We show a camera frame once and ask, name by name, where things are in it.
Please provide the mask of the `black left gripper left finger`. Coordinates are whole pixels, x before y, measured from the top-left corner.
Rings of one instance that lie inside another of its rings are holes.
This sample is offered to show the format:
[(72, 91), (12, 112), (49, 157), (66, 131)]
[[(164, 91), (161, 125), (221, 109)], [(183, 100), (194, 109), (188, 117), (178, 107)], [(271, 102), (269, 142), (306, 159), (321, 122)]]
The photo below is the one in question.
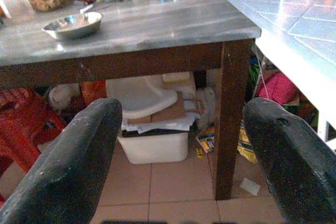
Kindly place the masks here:
[(1, 223), (90, 223), (121, 122), (121, 103), (112, 98), (77, 113), (5, 201)]

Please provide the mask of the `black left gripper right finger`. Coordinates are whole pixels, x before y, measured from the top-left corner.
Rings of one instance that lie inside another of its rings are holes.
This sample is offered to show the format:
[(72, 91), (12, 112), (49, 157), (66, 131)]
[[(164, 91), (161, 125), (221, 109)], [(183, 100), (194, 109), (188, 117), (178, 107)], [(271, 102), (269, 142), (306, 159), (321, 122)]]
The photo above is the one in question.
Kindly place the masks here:
[(286, 223), (335, 223), (335, 151), (272, 100), (250, 100), (243, 121)]

